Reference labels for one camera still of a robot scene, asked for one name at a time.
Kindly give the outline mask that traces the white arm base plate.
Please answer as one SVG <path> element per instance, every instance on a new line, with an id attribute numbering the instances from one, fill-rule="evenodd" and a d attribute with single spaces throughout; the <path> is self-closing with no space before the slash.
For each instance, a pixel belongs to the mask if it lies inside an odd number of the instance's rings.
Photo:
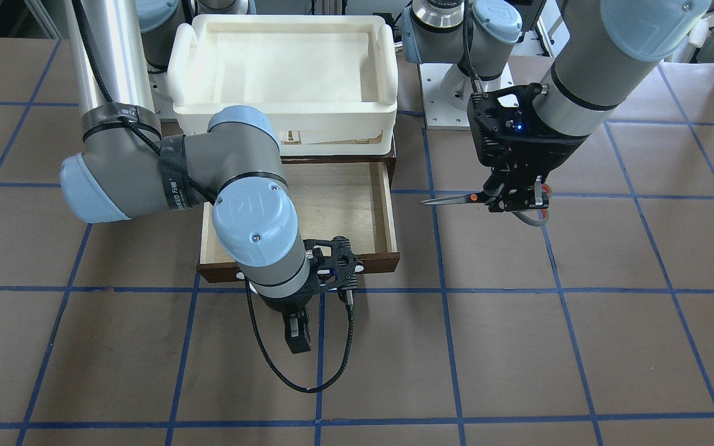
<path id="1" fill-rule="evenodd" d="M 473 93 L 470 79 L 454 64 L 423 63 L 418 67 L 426 127 L 468 130 L 467 106 Z"/>

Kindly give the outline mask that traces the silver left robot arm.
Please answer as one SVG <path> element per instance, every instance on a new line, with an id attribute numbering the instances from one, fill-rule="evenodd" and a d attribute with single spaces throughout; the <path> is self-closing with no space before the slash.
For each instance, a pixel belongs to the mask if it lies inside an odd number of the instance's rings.
<path id="1" fill-rule="evenodd" d="M 491 212 L 546 211 L 546 180 L 678 43 L 714 1 L 561 1 L 570 37 L 540 82 L 490 90 L 521 33 L 505 1 L 413 1 L 402 12 L 405 59 L 452 63 L 478 161 L 481 190 L 428 200 L 482 203 Z"/>

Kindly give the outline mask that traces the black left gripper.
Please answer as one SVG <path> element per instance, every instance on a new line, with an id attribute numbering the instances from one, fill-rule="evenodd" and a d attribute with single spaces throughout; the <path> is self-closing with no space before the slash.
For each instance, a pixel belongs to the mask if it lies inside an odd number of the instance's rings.
<path id="1" fill-rule="evenodd" d="M 523 189 L 561 166 L 586 136 L 570 136 L 545 124 L 534 110 L 541 84 L 473 92 L 467 118 L 478 161 L 490 168 L 483 190 L 496 196 Z"/>

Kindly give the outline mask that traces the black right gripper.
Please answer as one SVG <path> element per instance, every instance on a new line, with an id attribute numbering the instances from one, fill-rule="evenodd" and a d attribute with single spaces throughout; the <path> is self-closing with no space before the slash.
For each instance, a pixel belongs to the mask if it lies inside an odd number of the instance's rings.
<path id="1" fill-rule="evenodd" d="M 261 293 L 258 294 L 268 308 L 281 313 L 285 328 L 285 341 L 292 354 L 311 350 L 306 305 L 316 290 L 315 286 L 303 286 L 301 290 L 287 297 L 267 297 Z"/>

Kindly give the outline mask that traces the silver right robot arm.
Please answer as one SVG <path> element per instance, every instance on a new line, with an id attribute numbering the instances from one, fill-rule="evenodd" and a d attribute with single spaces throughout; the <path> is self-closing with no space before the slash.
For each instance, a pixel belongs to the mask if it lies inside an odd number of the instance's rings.
<path id="1" fill-rule="evenodd" d="M 88 223 L 212 206 L 216 236 L 247 288 L 281 313 L 293 353 L 308 352 L 305 291 L 315 268 L 288 194 L 269 119 L 248 105 L 213 114 L 206 131 L 161 134 L 136 1 L 68 1 L 82 88 L 82 153 L 63 161 L 68 206 Z"/>

